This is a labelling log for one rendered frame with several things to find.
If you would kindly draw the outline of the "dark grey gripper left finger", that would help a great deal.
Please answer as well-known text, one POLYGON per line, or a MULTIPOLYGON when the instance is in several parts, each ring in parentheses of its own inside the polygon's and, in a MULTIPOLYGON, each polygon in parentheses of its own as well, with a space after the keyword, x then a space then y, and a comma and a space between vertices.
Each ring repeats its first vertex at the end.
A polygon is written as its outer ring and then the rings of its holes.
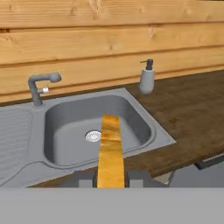
POLYGON ((94 188, 96 171, 76 171, 64 180, 59 187, 94 188))

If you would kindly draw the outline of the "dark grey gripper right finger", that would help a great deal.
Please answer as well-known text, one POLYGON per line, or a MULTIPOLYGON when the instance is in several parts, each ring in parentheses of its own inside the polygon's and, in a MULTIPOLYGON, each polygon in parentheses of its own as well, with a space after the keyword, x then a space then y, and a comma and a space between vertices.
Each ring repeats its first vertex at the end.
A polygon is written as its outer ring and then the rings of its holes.
POLYGON ((127 171, 129 188, 159 187, 147 171, 127 171))

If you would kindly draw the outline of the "grey cupboard front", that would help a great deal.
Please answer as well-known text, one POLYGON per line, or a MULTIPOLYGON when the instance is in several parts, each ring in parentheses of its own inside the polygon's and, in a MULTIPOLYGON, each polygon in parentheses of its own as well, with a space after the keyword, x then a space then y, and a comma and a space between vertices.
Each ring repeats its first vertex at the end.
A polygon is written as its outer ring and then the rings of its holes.
POLYGON ((224 187, 224 161, 199 170, 194 164, 175 171, 170 187, 224 187))

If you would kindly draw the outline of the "grey soap dispenser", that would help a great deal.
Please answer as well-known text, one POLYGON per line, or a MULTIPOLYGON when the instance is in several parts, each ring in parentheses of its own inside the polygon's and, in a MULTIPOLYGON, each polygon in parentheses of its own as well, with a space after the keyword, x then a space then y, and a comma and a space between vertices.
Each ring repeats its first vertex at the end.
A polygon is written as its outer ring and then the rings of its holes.
POLYGON ((142 69, 138 87, 142 94, 147 95, 154 89, 155 70, 153 68, 153 59, 147 59, 145 63, 146 65, 142 69))

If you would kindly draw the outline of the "grey sink tap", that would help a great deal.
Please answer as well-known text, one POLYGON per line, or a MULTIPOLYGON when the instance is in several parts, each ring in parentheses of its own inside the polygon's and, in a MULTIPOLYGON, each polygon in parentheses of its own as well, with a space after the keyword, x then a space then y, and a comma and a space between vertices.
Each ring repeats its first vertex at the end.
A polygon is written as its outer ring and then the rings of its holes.
POLYGON ((40 98, 40 93, 38 91, 36 82, 37 81, 50 81, 52 83, 61 81, 61 75, 59 73, 45 73, 32 75, 28 79, 28 85, 31 90, 31 97, 34 105, 36 107, 41 107, 43 102, 40 98))

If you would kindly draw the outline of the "grey sink with drainboard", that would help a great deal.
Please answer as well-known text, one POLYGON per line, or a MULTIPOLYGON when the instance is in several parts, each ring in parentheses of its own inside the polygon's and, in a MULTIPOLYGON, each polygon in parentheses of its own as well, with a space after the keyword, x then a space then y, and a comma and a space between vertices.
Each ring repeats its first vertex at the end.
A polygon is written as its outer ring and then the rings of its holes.
POLYGON ((126 158, 175 143, 126 88, 0 107, 0 187, 97 166, 104 115, 119 117, 126 158))

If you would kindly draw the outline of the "golden brown bread slice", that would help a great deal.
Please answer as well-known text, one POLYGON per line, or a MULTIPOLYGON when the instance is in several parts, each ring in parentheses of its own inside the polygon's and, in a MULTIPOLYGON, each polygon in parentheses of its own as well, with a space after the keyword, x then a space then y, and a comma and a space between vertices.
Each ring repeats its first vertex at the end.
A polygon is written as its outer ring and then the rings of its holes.
POLYGON ((118 116, 104 115, 101 119, 97 187, 125 187, 123 147, 118 116))

